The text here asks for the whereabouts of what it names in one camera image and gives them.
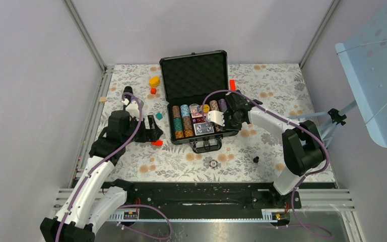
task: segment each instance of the red block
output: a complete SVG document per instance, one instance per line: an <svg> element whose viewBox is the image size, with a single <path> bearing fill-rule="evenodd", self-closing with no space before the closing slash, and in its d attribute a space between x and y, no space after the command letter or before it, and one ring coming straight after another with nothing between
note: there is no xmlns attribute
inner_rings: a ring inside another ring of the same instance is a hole
<svg viewBox="0 0 387 242"><path fill-rule="evenodd" d="M236 86L235 86L235 80L234 79L231 79L229 81L229 85L230 85L232 91L236 91Z"/></svg>
<svg viewBox="0 0 387 242"><path fill-rule="evenodd" d="M162 140L158 140L157 142L151 142L151 144L156 146L161 146L164 142Z"/></svg>

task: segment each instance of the yellow block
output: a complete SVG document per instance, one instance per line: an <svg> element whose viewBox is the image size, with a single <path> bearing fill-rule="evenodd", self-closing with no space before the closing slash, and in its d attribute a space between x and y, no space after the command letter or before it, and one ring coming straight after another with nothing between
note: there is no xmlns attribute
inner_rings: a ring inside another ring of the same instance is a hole
<svg viewBox="0 0 387 242"><path fill-rule="evenodd" d="M152 77L150 80L149 80L149 85L151 87L157 87L159 85L159 77Z"/></svg>

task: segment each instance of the floral tablecloth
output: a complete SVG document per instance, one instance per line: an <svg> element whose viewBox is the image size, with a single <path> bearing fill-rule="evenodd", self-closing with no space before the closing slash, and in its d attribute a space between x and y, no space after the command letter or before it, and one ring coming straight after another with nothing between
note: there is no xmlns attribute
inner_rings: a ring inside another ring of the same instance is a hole
<svg viewBox="0 0 387 242"><path fill-rule="evenodd" d="M313 112L309 93L298 64L229 65L228 75L242 93L284 116ZM108 180L136 182L272 182L284 168L283 149L277 137L253 125L243 124L237 136L224 138L219 151L195 154L189 145L173 145L164 87L150 94L149 79L161 77L159 65L117 65L112 75L97 131L107 126L111 112L122 108L121 94L129 85L144 101L144 115L160 112L164 131L161 147L131 143L126 147ZM259 162L253 163L258 156ZM309 182L334 182L331 169L310 176Z"/></svg>

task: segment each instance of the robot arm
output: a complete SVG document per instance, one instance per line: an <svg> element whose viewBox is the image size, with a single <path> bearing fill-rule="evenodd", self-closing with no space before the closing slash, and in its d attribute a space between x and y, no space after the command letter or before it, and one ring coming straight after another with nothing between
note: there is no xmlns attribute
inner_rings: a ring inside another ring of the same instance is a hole
<svg viewBox="0 0 387 242"><path fill-rule="evenodd" d="M264 107L260 101L254 101ZM324 161L325 155L319 144L300 129L281 122L234 93L226 95L226 102L227 111L224 113L210 111L207 119L223 126L225 130L241 130L241 124L246 122L264 128L271 135L282 140L286 167L273 184L275 192L278 193L277 196L287 195L308 170L317 167ZM291 122L299 124L320 137L313 122L309 120L302 123L294 120Z"/></svg>
<svg viewBox="0 0 387 242"><path fill-rule="evenodd" d="M139 104L125 97L124 109L113 111L108 119L108 126L103 129L98 139L92 144L90 157L78 180L74 191L53 219L44 218L40 229L46 242L55 242L57 230L65 214L59 241L94 241L95 233L107 218L121 205L131 199L127 190L132 184L115 184L106 195L92 208L95 197L103 182L115 168L119 158L125 153L125 147L109 160L99 164L105 157L121 147L133 134L138 122L140 127L132 139L135 142L156 142L163 134L155 123L153 115L148 115L149 128L145 121L139 120Z"/></svg>

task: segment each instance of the white wall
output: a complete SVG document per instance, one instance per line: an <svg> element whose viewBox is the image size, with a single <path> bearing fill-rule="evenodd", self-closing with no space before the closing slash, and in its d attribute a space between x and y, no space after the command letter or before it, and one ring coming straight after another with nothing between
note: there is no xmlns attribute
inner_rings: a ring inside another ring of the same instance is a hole
<svg viewBox="0 0 387 242"><path fill-rule="evenodd" d="M0 1L0 241L39 241L100 71L62 1Z"/></svg>
<svg viewBox="0 0 387 242"><path fill-rule="evenodd" d="M331 0L74 0L108 65L224 49L230 63L299 63Z"/></svg>
<svg viewBox="0 0 387 242"><path fill-rule="evenodd" d="M341 2L303 69L315 111L340 109L354 100L335 44L354 34L386 3ZM357 108L347 116L331 144L333 168L341 187L351 191L367 241L387 241L387 148L372 141Z"/></svg>

